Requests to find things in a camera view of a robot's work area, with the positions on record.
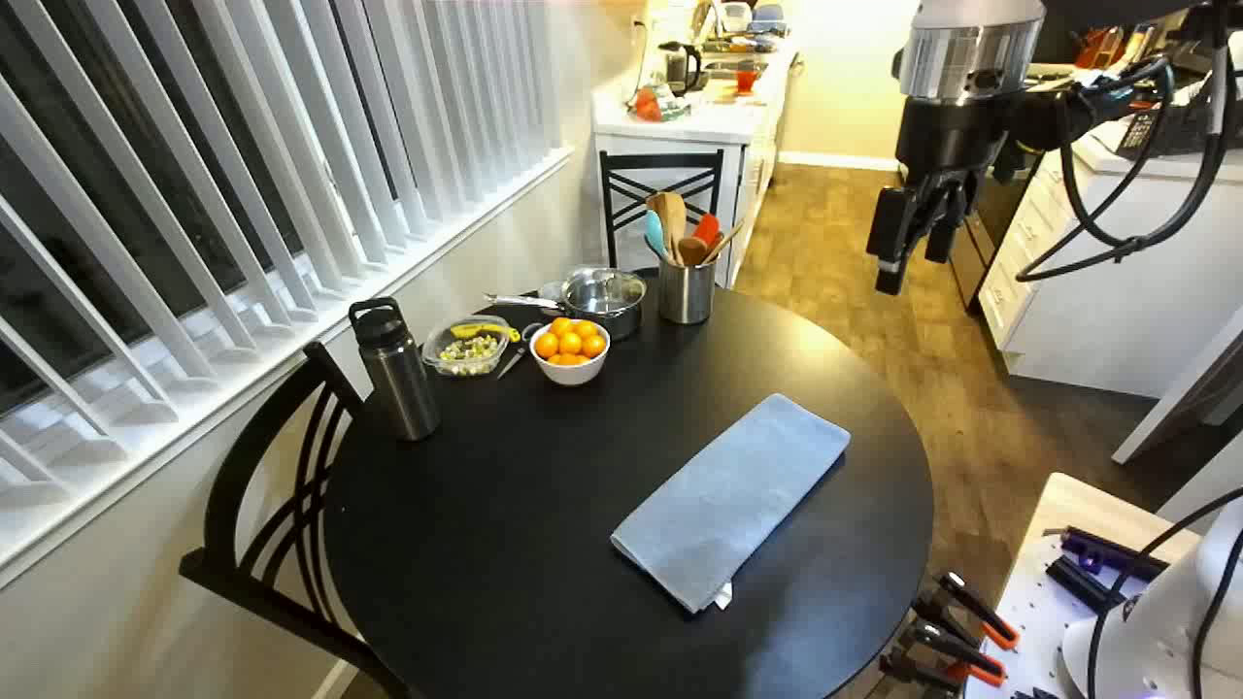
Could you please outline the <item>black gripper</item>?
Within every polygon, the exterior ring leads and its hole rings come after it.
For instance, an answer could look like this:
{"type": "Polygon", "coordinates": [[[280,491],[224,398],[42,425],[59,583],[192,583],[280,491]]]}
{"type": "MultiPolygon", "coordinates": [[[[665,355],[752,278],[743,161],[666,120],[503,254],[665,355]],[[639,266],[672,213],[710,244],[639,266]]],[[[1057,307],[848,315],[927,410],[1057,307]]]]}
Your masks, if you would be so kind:
{"type": "Polygon", "coordinates": [[[974,208],[972,170],[916,174],[896,188],[884,188],[873,208],[866,254],[876,259],[873,288],[896,296],[905,283],[905,266],[914,249],[924,249],[924,259],[949,266],[954,234],[974,208]]]}

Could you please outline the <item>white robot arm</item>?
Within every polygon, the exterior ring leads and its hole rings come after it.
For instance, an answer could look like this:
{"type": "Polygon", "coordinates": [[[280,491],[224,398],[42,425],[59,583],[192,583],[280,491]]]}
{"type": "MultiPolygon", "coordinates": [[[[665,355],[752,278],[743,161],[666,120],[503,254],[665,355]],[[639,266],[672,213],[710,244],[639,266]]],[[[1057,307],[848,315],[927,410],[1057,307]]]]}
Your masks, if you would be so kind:
{"type": "Polygon", "coordinates": [[[1239,0],[921,0],[908,42],[890,76],[905,109],[896,131],[896,183],[876,193],[866,254],[876,259],[873,288],[899,292],[908,254],[945,266],[960,223],[974,209],[985,174],[1011,178],[1022,155],[1057,151],[1073,168],[1073,143],[1101,120],[1149,115],[1138,155],[1121,183],[1083,208],[1081,183],[1064,174],[1074,231],[1017,272],[1022,283],[1057,281],[1094,266],[1121,266],[1173,234],[1204,208],[1235,129],[1239,0]],[[1074,32],[1142,26],[1186,14],[1182,32],[1206,51],[1206,126],[1201,168],[1186,204],[1149,234],[1105,234],[1100,219],[1130,190],[1154,151],[1173,104],[1173,68],[1164,55],[1100,69],[1091,83],[1034,83],[1028,61],[1044,21],[1074,32]]]}

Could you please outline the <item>light wooden robot base board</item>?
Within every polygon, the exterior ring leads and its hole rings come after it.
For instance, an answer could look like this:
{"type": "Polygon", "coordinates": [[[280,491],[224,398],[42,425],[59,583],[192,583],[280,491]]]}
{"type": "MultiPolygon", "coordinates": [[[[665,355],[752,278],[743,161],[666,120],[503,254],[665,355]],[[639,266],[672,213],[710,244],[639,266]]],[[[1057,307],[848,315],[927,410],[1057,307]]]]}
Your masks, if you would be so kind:
{"type": "Polygon", "coordinates": [[[1052,476],[1042,486],[995,615],[1017,628],[1013,648],[981,641],[981,652],[995,657],[1007,675],[1003,683],[968,681],[964,699],[1034,699],[1050,692],[1052,699],[1074,699],[1073,681],[1061,666],[1061,637],[1073,621],[1088,617],[1088,605],[1050,581],[1050,568],[1061,560],[1061,534],[1081,529],[1121,549],[1149,544],[1164,522],[1101,495],[1068,476],[1052,476]]]}

